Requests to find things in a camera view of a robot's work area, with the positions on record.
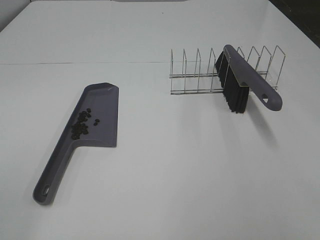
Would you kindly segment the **pile of coffee beans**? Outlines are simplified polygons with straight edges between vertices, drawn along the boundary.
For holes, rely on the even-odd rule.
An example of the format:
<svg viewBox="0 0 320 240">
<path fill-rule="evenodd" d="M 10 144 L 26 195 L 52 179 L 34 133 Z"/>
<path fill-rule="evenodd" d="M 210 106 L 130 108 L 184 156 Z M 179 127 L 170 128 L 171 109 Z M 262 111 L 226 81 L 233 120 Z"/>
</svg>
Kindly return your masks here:
<svg viewBox="0 0 320 240">
<path fill-rule="evenodd" d="M 91 108 L 87 108 L 78 114 L 76 122 L 71 126 L 72 140 L 79 140 L 81 135 L 87 135 L 89 133 L 89 127 L 86 122 L 92 117 L 91 111 Z"/>
</svg>

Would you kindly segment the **purple hand brush black bristles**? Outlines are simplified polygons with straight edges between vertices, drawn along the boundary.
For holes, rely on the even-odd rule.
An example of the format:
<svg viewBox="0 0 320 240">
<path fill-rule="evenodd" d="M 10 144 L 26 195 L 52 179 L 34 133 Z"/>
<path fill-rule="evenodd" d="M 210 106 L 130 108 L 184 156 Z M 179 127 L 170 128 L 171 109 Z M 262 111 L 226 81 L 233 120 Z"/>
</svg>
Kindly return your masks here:
<svg viewBox="0 0 320 240">
<path fill-rule="evenodd" d="M 250 91 L 253 91 L 269 110 L 282 109 L 281 96 L 232 45 L 226 44 L 223 47 L 215 63 L 215 69 L 223 88 L 223 96 L 231 112 L 236 114 L 245 112 Z"/>
</svg>

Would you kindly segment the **single stray coffee bean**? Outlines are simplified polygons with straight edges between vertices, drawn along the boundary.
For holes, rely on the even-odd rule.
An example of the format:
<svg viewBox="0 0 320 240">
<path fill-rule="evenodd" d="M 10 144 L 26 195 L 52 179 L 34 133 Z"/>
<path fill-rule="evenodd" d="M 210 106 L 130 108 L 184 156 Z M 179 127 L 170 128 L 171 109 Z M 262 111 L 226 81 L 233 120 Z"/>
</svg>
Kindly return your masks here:
<svg viewBox="0 0 320 240">
<path fill-rule="evenodd" d="M 96 119 L 93 125 L 96 126 L 96 125 L 99 124 L 99 122 L 100 122 L 100 120 L 99 120 L 99 119 Z"/>
</svg>

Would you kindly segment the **purple plastic dustpan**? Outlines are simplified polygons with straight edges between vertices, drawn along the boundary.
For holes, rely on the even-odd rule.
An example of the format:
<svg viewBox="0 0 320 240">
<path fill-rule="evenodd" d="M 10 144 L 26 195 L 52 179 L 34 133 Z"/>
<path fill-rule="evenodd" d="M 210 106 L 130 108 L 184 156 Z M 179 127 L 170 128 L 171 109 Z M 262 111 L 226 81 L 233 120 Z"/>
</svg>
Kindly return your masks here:
<svg viewBox="0 0 320 240">
<path fill-rule="evenodd" d="M 56 196 L 73 152 L 78 147 L 117 146 L 119 88 L 103 82 L 84 88 L 33 190 L 40 205 Z"/>
</svg>

